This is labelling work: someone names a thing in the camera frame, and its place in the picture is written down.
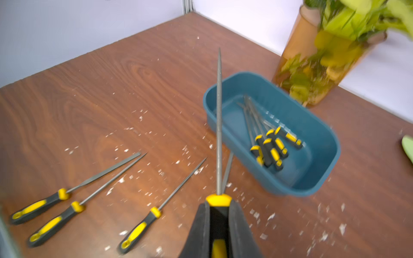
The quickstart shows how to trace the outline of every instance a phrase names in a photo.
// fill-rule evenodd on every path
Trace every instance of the white debris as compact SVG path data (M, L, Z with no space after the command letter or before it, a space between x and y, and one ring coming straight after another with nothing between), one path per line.
M341 224L338 227L340 229L341 235L344 235L344 232L346 232L346 227L347 227L347 224Z
M194 174L195 174L195 175L198 175L199 173L202 172L203 169L204 169L204 167L201 167L201 168L197 169L197 170L194 172Z
M109 191L107 191L106 195L109 195L113 190L113 187L111 189L109 189Z
M268 217L267 221L270 219L273 219L274 217L275 217L275 212Z
M328 234L324 231L323 236L319 239L319 242L327 240Z
M156 248L156 253L157 253L157 254L162 253L162 246Z

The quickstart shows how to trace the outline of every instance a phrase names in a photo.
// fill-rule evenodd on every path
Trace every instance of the metal rod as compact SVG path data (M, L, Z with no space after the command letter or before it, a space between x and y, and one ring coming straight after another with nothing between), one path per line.
M216 80L216 194L222 194L222 69L221 48L218 49Z
M258 120L260 121L260 124L264 126L265 130L269 131L271 128L264 123L264 118L258 113L255 105L252 103L251 99L249 97L246 98L248 101L248 106L252 110L252 112L258 117Z
M113 165L112 167L103 170L103 171L100 172L99 174L94 175L94 176L92 176L91 178L86 179L86 180L83 181L80 185L77 185L77 186L75 186L75 187L67 190L66 193L70 193L71 191L74 191L74 190L78 189L79 187L82 187L82 186L84 186L84 185L87 185L87 184L95 181L96 179L101 178L102 176L106 175L107 173L109 173L109 172L117 169L118 167L120 167L120 166L122 166L122 165L125 165L126 163L130 162L131 160L133 160L134 158L136 158L136 157L138 157L138 156L140 156L140 152L138 152L138 153L136 153L136 154L133 154L133 155L130 156L129 158L126 158L126 159L122 160L121 162Z
M225 168L224 179L222 180L222 191L223 191L223 193L225 193L225 189L227 187L228 177L230 176L230 171L231 171L231 165L232 165L232 159L233 158L234 158L234 153L231 151L230 156L228 157L227 166Z
M143 158L146 155L143 154L142 156L140 156L139 158L137 158L135 161L133 161L131 164L129 164L126 168L124 168L121 172L119 172L119 174L117 174L116 176L114 176L111 180L109 180L106 184L104 184L103 186L99 187L98 190L96 190L93 194L89 195L89 197L87 197L86 199L84 199L80 205L83 205L85 203L87 203L90 199L92 199L93 197L95 197L95 195L97 195L98 193L100 193L106 186L108 186L110 183L112 183L113 181L115 181L119 176L121 176L123 173L125 173L126 170L128 170L131 166L133 166L136 162L138 162L141 158Z
M199 169L199 167L202 165L202 163L203 163L206 159L207 159L207 158L204 158L204 160L201 161L201 163L194 169L194 171L192 171L192 172L189 174L189 176L187 176L187 177L182 181L182 183L172 192L172 194L164 201L164 203L159 206L158 210L161 210L161 209L165 206L165 204L168 203L168 201L172 198L172 196L173 196L174 194L176 194L176 192L183 186L183 184L186 183L186 181L188 181L188 179L195 173L195 171L197 171L197 170Z
M262 135L265 135L264 130L262 129L261 123L260 123L257 115L254 113L254 110L253 110L253 107L252 107L252 103L249 102L249 99L248 99L247 101L246 101L246 99L248 99L248 98L247 98L247 97L244 97L245 104L246 104L247 106L249 106L249 111L251 112L251 114L252 114L252 116L253 116L253 118L254 118L257 126L258 126L258 129L260 130L260 132L261 132Z
M248 114L247 114L246 108L242 107L242 110L244 111L245 123L247 124L247 130L248 130L249 139L251 140L251 146L254 146L255 145L254 137L252 136L252 130L248 122L248 118L247 118Z

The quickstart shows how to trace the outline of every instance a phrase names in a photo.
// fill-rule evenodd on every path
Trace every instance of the green plant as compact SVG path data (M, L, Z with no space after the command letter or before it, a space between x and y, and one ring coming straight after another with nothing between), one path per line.
M304 0L320 10L320 28L350 40L366 41L387 29L413 38L413 0Z

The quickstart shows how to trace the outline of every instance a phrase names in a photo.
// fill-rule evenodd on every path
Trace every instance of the black handle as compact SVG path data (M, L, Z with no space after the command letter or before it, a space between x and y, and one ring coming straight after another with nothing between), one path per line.
M36 247L42 245L49 238L54 236L66 223L68 223L76 214L82 212L84 206L79 205L78 202L73 202L69 208L62 212L59 216L55 217L43 227L37 230L27 239L27 245L29 247Z
M264 165L264 161L262 158L262 151L261 148L258 145L254 145L250 149L251 153L254 155L256 161L258 164L262 167Z
M57 193L52 194L46 199L37 201L13 213L10 216L10 223L13 225L19 225L19 224L25 223L31 219L34 219L40 214L44 213L45 211L50 209L53 205L59 203L62 200L66 200L69 197L70 195L66 193L65 189L62 188Z
M287 148L284 146L282 141L274 134L274 130L271 129L267 133L267 137L272 139L273 146L274 148L278 151L282 159L285 159L288 157L288 151Z
M120 253L125 254L129 252L136 243L143 237L145 232L148 230L149 226L157 220L161 216L161 212L156 208L153 207L149 214L139 223L136 227L134 227L129 234L122 240L122 242L118 245L118 250Z
M260 146L261 151L262 151L262 155L264 157L264 165L268 168L271 166L271 164L273 163L272 158L271 158L271 154L270 152L267 150L267 148L264 146L264 138L262 137L262 135L258 135L257 137L255 137L255 141L257 142L257 144Z

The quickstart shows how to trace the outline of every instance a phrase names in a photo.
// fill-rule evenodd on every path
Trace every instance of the tabletop surface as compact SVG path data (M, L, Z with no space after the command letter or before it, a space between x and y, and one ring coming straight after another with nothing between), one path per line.
M216 138L202 98L216 83L218 47L223 78L252 71L271 79L279 61L190 13L0 89L5 221L134 152L148 152L123 182L97 195L43 246L29 249L25 241L116 172L74 191L69 201L36 219L8 226L22 256L118 257L120 233L160 205L208 157L202 172L189 179L125 257L178 256L198 205L216 187ZM412 124L341 88L311 112L331 126L342 147L314 195L271 195L238 159L233 162L227 191L243 207L265 257L413 257L413 165L400 143L404 134L413 135ZM224 166L228 155L224 146Z

